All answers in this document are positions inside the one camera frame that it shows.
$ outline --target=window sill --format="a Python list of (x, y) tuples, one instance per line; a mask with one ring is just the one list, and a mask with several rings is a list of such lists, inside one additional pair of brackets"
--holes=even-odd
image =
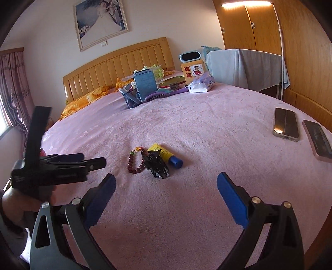
[(1, 139), (12, 129), (13, 127), (12, 126), (10, 126), (10, 127), (8, 127), (1, 135), (0, 135), (0, 141), (1, 141)]

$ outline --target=bride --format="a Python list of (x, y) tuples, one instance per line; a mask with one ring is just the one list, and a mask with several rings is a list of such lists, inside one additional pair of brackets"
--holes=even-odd
[(98, 39), (107, 37), (121, 30), (122, 27), (114, 22), (113, 18), (106, 10), (106, 3), (102, 2), (98, 7), (97, 21), (81, 38), (82, 45), (87, 46)]

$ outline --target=metal screw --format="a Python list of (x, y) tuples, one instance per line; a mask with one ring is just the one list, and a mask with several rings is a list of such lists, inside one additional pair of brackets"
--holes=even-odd
[(286, 208), (291, 208), (291, 203), (290, 202), (284, 202), (284, 206)]
[(41, 205), (42, 208), (48, 208), (49, 207), (49, 202), (44, 202), (42, 205)]
[(73, 199), (73, 200), (71, 201), (71, 203), (72, 203), (73, 205), (78, 205), (78, 204), (81, 203), (81, 199), (80, 199), (80, 198), (75, 198), (75, 199)]
[(259, 204), (259, 203), (261, 203), (261, 199), (260, 198), (258, 198), (258, 197), (253, 197), (252, 199), (251, 199), (251, 201), (253, 202), (253, 203), (255, 203), (255, 204)]

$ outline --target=hand cream tube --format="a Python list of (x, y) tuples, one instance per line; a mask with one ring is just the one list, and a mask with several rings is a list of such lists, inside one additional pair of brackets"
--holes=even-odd
[(159, 144), (152, 145), (148, 151), (158, 151), (161, 149), (160, 156), (163, 159), (164, 162), (168, 162), (173, 167), (179, 169), (183, 165), (183, 161), (176, 156), (174, 156), (172, 153), (167, 151), (165, 148), (162, 148)]

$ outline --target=yellow tube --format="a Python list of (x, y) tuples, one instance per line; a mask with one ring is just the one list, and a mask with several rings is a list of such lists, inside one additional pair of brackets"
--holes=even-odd
[(171, 156), (174, 156), (172, 153), (170, 153), (169, 151), (167, 151), (165, 148), (162, 148), (159, 144), (154, 144), (152, 145), (148, 151), (159, 151), (161, 149), (161, 152), (160, 152), (160, 156), (161, 158), (163, 159), (163, 161), (165, 163), (168, 163), (168, 160)]

